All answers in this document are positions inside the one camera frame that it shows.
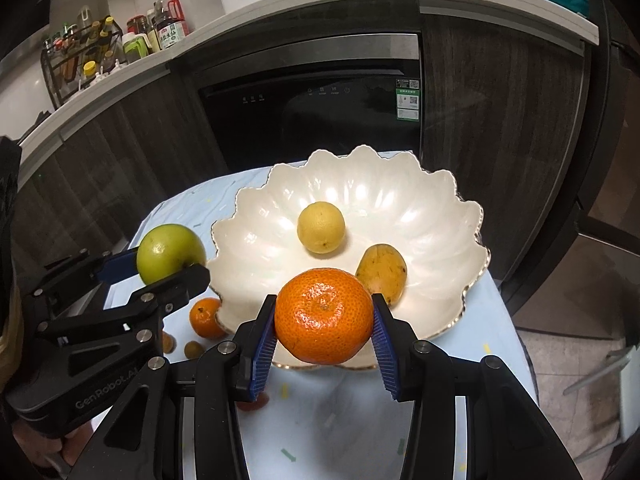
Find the left human hand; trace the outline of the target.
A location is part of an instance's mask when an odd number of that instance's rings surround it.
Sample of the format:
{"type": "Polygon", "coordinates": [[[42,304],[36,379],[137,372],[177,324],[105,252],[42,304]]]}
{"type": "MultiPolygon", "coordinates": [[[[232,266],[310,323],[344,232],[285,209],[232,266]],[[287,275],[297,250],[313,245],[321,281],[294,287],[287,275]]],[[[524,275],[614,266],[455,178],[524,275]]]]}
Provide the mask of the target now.
{"type": "Polygon", "coordinates": [[[24,420],[12,424],[13,437],[29,461],[36,466],[49,467],[47,456],[61,454],[63,460],[74,466],[93,434],[91,422],[66,434],[63,439],[50,439],[28,426],[24,420]]]}

